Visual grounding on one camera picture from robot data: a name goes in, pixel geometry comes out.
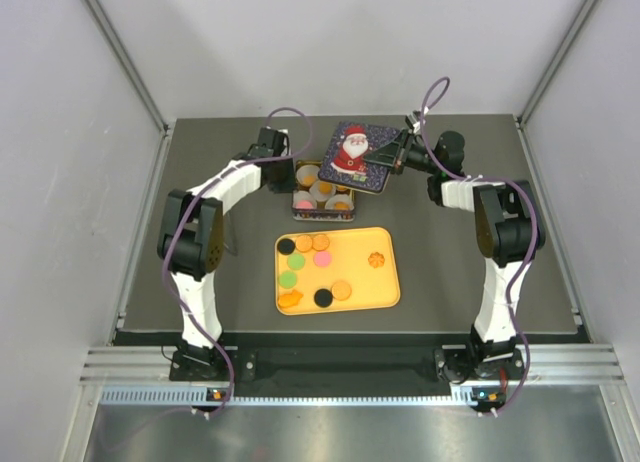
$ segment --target black disc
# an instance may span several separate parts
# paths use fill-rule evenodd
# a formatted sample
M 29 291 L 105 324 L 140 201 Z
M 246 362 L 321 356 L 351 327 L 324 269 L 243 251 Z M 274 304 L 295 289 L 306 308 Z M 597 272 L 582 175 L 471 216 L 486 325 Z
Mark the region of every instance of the black disc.
M 296 250 L 296 244 L 291 239 L 282 239 L 278 242 L 278 252 L 282 255 L 293 254 L 293 251 Z
M 330 290 L 320 289 L 316 291 L 313 300 L 318 307 L 327 308 L 333 302 L 333 295 Z

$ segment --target santa claus box lid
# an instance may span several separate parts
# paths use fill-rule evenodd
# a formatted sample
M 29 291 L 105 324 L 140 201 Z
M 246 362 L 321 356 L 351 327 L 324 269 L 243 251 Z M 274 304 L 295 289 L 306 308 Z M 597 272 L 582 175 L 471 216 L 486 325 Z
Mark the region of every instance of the santa claus box lid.
M 389 177 L 389 169 L 364 161 L 366 153 L 391 142 L 400 132 L 393 127 L 340 122 L 322 161 L 318 178 L 325 182 L 379 194 Z

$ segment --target santa claus illustration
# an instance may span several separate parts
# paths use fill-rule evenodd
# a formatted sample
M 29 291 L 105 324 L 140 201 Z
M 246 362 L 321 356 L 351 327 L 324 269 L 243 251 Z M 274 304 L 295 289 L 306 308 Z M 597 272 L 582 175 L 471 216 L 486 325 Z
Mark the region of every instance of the santa claus illustration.
M 354 125 L 349 127 L 344 135 L 340 152 L 331 162 L 331 167 L 343 174 L 366 174 L 364 154 L 369 150 L 369 141 L 364 128 Z

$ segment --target wall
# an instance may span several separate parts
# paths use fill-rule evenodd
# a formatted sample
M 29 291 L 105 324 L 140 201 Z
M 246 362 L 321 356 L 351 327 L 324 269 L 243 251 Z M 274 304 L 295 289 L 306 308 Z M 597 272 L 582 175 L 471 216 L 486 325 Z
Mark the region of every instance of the wall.
M 519 113 L 582 0 L 101 0 L 166 118 Z
M 595 334 L 640 407 L 638 0 L 603 0 L 529 134 Z
M 80 0 L 0 0 L 0 458 L 57 460 L 159 132 Z

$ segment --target white beard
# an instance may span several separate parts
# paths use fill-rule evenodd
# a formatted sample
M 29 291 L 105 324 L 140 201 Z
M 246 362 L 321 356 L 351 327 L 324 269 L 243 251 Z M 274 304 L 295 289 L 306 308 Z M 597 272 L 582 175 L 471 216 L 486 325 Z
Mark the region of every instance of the white beard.
M 369 148 L 369 141 L 367 140 L 364 144 L 354 144 L 353 140 L 349 140 L 349 137 L 347 137 L 342 147 L 349 157 L 357 159 L 367 151 Z

